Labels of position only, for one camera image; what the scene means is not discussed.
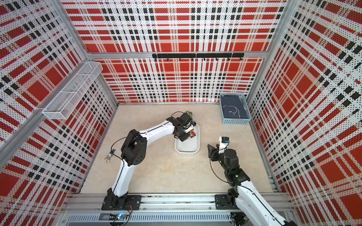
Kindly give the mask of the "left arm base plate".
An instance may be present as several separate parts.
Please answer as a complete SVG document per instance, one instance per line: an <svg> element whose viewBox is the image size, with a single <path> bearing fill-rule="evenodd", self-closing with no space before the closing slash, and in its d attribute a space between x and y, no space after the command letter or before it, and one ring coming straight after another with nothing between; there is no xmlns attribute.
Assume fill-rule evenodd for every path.
<svg viewBox="0 0 362 226"><path fill-rule="evenodd" d="M127 195L122 197L110 197L107 195L102 203L102 211L116 211L116 210L133 210L137 211L140 208L142 196L141 195Z"/></svg>

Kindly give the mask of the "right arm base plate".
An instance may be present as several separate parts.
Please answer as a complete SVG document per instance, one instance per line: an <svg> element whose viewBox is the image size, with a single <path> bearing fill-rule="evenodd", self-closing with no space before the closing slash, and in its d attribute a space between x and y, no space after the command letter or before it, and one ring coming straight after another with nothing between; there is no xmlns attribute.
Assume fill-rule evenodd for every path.
<svg viewBox="0 0 362 226"><path fill-rule="evenodd" d="M235 199L230 195L215 195L217 210L237 210Z"/></svg>

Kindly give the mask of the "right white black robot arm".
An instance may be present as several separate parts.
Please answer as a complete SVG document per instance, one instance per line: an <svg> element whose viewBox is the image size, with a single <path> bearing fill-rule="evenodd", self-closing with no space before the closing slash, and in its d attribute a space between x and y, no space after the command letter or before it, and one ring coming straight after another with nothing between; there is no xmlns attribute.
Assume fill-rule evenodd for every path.
<svg viewBox="0 0 362 226"><path fill-rule="evenodd" d="M231 186L227 197L229 205L240 209L254 226L295 226L287 221L260 195L249 176L239 166L237 152L219 145L207 146L210 162L218 162L224 169L225 182Z"/></svg>

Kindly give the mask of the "batteries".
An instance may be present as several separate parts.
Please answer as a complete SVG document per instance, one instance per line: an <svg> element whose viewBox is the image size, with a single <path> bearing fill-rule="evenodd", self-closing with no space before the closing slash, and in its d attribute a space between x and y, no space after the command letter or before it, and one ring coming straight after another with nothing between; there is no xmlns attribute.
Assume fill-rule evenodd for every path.
<svg viewBox="0 0 362 226"><path fill-rule="evenodd" d="M111 162L111 159L114 156L114 151L115 151L114 149L111 149L111 151L106 155L105 157L106 163Z"/></svg>

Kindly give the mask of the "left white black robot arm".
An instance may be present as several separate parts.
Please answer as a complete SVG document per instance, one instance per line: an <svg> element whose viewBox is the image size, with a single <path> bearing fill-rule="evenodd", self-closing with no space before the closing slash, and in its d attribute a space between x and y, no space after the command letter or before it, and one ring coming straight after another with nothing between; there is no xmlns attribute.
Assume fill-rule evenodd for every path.
<svg viewBox="0 0 362 226"><path fill-rule="evenodd" d="M179 117L170 116L164 122L147 130L131 130L126 137L121 138L120 169L116 180L107 190L101 209L103 211L121 210L130 201L127 199L129 184L136 167L145 159L148 145L168 135L184 142L194 136L197 123L192 118L192 112L183 112Z"/></svg>

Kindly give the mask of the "white plastic storage tray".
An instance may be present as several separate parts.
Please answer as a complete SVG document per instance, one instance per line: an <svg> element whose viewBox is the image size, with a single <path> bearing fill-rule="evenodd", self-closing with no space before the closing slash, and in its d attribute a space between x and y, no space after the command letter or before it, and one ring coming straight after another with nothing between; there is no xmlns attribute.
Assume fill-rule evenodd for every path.
<svg viewBox="0 0 362 226"><path fill-rule="evenodd" d="M184 142L179 139L175 140L174 148L178 153L185 154L194 154L197 153L200 149L200 127L196 125L196 127L191 130L191 132L195 133L195 136L189 137Z"/></svg>

